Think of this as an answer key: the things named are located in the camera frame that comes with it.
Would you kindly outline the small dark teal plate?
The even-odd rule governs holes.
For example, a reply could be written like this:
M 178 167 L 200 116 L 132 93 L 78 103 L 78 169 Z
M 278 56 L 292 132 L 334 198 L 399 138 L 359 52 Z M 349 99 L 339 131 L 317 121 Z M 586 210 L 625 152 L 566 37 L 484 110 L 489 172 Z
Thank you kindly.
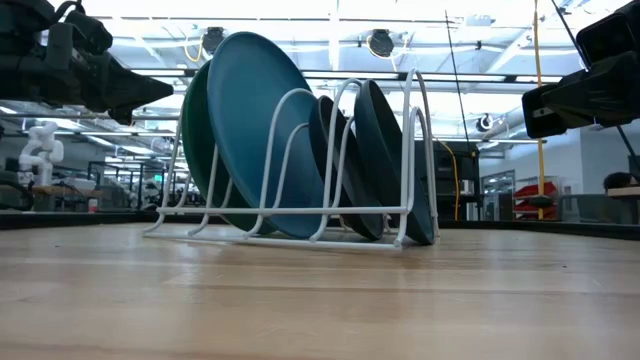
M 400 205 L 402 131 L 383 92 L 374 80 L 362 83 L 354 105 L 354 122 L 364 167 L 384 207 Z M 406 235 L 421 245 L 435 241 L 431 209 L 419 176 L 414 203 L 407 216 Z

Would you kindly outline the large green plate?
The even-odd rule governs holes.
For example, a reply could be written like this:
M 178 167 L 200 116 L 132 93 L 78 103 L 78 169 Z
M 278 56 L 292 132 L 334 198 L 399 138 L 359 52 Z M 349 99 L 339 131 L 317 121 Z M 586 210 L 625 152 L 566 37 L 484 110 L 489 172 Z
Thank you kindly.
M 205 203 L 208 195 L 214 148 L 216 145 L 209 119 L 208 75 L 211 61 L 207 61 L 196 72 L 184 96 L 182 118 L 182 142 L 192 180 L 195 182 Z M 216 177 L 211 207 L 222 207 L 230 180 L 221 155 L 218 156 Z M 235 185 L 231 188 L 226 207 L 248 208 L 249 205 Z M 255 214 L 219 215 L 225 222 L 242 229 L 251 230 L 255 225 Z

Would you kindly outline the small black plate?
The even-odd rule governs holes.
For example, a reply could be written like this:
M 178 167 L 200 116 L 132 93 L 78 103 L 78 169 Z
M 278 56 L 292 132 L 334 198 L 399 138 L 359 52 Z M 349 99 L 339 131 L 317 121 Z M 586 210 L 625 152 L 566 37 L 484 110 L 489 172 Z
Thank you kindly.
M 316 166 L 322 179 L 325 179 L 325 169 L 328 152 L 329 126 L 334 102 L 327 96 L 317 99 L 309 119 L 309 137 Z M 337 182 L 337 166 L 342 151 L 342 135 L 346 131 L 346 119 L 338 112 L 333 152 L 333 170 L 331 178 L 330 200 L 335 197 Z M 346 156 L 343 165 L 342 190 L 339 207 L 378 207 L 380 202 L 373 186 L 366 179 L 364 163 L 359 153 L 356 136 L 351 130 L 346 143 Z M 381 214 L 345 214 L 345 223 L 356 233 L 369 240 L 378 240 L 384 231 L 383 216 Z

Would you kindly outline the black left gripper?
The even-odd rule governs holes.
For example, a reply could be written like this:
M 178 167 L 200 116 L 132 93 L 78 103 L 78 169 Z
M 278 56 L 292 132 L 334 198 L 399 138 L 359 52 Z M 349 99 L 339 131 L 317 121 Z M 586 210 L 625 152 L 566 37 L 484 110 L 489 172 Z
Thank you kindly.
M 131 125 L 134 109 L 174 90 L 125 69 L 106 54 L 111 44 L 82 0 L 0 0 L 0 100 L 81 105 Z

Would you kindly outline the red storage bins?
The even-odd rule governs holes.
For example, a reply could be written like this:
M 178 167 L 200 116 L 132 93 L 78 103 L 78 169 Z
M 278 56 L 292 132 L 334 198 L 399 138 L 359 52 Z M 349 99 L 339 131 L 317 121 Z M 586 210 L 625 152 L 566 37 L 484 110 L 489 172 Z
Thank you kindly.
M 513 195 L 513 214 L 516 220 L 555 220 L 557 217 L 558 190 L 553 182 L 547 181 L 540 192 L 538 184 L 531 184 L 517 190 Z

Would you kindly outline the black equipment cabinet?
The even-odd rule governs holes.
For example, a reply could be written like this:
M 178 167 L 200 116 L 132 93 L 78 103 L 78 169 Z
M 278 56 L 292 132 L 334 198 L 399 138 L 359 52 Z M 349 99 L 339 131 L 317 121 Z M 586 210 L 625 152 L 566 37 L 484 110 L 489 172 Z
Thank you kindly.
M 481 217 L 479 149 L 474 143 L 433 143 L 437 208 L 446 220 L 475 221 Z

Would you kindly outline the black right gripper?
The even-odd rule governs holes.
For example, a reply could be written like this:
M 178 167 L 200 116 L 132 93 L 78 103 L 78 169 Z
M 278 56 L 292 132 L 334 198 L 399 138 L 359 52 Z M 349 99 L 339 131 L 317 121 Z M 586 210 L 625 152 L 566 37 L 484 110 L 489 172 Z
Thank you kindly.
M 629 2 L 580 30 L 577 44 L 585 65 L 592 66 L 589 71 L 522 95 L 531 139 L 561 135 L 567 128 L 612 127 L 640 119 L 640 2 Z

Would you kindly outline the large blue plate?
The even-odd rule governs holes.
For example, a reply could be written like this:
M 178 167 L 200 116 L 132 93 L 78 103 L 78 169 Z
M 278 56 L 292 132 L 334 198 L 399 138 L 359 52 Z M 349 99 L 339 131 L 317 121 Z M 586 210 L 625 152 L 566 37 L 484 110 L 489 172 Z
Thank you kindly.
M 297 88 L 311 91 L 289 56 L 252 32 L 229 35 L 211 60 L 207 93 L 212 132 L 236 189 L 251 208 L 260 203 L 273 114 L 281 98 Z M 269 207 L 276 198 L 288 138 L 298 125 L 309 122 L 316 101 L 313 95 L 294 94 L 279 113 L 266 196 Z M 321 207 L 324 183 L 308 129 L 301 129 L 294 137 L 286 169 L 279 207 Z M 278 214 L 263 224 L 294 238 L 308 238 L 320 220 L 319 214 Z

